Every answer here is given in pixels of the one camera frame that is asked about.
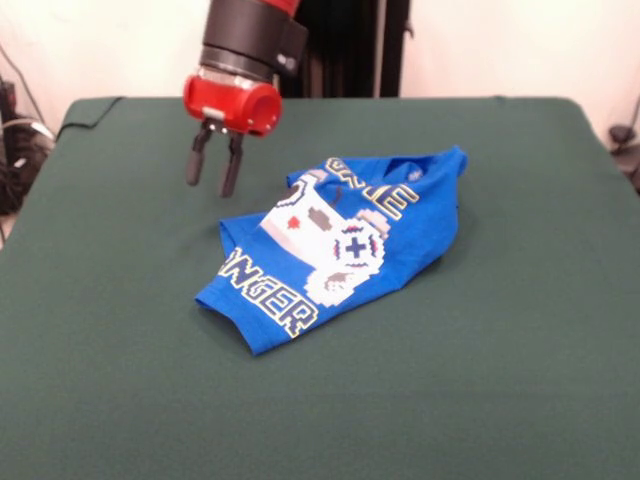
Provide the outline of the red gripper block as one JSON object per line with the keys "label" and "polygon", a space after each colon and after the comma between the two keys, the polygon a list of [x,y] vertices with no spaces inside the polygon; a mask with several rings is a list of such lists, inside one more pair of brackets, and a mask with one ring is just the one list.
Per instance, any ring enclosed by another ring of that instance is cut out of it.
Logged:
{"label": "red gripper block", "polygon": [[[220,188],[221,198],[230,198],[243,160],[243,134],[265,136],[277,126],[282,114],[280,93],[268,83],[239,76],[209,80],[200,75],[187,78],[183,89],[186,111],[198,120],[213,120],[228,131],[229,161]],[[203,121],[192,142],[186,166],[186,182],[196,186],[201,177],[205,147],[213,131]]]}

